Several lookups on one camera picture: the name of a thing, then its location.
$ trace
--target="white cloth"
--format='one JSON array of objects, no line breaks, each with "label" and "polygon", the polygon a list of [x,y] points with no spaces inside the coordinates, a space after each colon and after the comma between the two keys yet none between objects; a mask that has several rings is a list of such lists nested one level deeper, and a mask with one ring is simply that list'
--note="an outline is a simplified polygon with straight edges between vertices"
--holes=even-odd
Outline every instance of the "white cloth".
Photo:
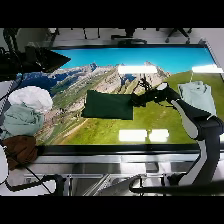
[{"label": "white cloth", "polygon": [[49,92],[36,86],[15,90],[9,95],[8,100],[11,105],[25,104],[42,114],[51,110],[53,105]]},{"label": "white cloth", "polygon": [[216,116],[215,103],[211,94],[211,86],[202,81],[178,84],[181,98],[198,109],[207,111]]}]

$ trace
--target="grassy hill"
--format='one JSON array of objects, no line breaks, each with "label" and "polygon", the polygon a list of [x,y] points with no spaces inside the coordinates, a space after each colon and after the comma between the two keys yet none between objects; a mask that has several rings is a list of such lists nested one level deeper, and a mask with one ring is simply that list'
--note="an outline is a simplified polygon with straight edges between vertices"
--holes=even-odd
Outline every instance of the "grassy hill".
[{"label": "grassy hill", "polygon": [[[172,75],[165,81],[177,91],[177,84],[190,81],[191,72]],[[224,120],[224,83],[220,75],[194,75],[192,81],[201,80],[212,87],[212,96],[215,101],[217,115]],[[146,108],[134,108],[134,120],[107,120],[89,119],[76,132],[64,138],[58,144],[121,144],[119,141],[120,129],[168,129],[168,143],[192,143],[181,124],[181,117],[176,110],[162,107],[154,102],[148,103]]]}]

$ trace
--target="robotic arm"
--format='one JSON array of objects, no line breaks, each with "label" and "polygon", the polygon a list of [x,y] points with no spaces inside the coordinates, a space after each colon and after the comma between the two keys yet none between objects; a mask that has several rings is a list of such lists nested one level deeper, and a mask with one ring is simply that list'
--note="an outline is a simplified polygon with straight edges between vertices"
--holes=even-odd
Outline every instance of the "robotic arm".
[{"label": "robotic arm", "polygon": [[167,101],[178,110],[182,125],[188,136],[197,141],[200,154],[185,174],[164,177],[165,185],[208,184],[211,182],[220,158],[220,138],[224,132],[222,120],[209,112],[197,109],[183,100],[180,95],[162,83],[156,89],[137,96],[132,94],[134,106],[146,106],[146,102]]}]

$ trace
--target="mint green garment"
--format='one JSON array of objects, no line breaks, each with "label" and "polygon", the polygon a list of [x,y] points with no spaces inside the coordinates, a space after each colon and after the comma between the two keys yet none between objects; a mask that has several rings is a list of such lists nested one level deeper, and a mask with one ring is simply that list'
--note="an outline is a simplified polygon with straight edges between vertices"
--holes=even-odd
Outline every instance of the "mint green garment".
[{"label": "mint green garment", "polygon": [[215,103],[211,94],[211,86],[202,81],[178,84],[181,98],[198,109],[216,116]]},{"label": "mint green garment", "polygon": [[25,105],[12,105],[5,113],[1,139],[17,135],[33,136],[43,127],[44,115]]}]

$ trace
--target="crumpled clothing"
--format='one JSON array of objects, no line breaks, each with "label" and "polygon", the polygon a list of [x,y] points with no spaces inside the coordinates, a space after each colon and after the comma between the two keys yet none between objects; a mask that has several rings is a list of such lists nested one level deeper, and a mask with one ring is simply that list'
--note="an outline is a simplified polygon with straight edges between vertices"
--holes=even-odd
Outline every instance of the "crumpled clothing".
[{"label": "crumpled clothing", "polygon": [[37,158],[36,139],[29,136],[15,136],[2,141],[6,149],[6,157],[10,170],[21,164],[33,162]]},{"label": "crumpled clothing", "polygon": [[33,136],[44,123],[44,115],[25,105],[12,105],[5,113],[1,139],[17,135]]},{"label": "crumpled clothing", "polygon": [[27,86],[13,91],[8,100],[11,105],[25,104],[36,112],[47,113],[52,109],[53,101],[49,92],[36,86]]},{"label": "crumpled clothing", "polygon": [[198,109],[216,116],[215,103],[211,94],[211,86],[202,81],[178,84],[181,98]]}]

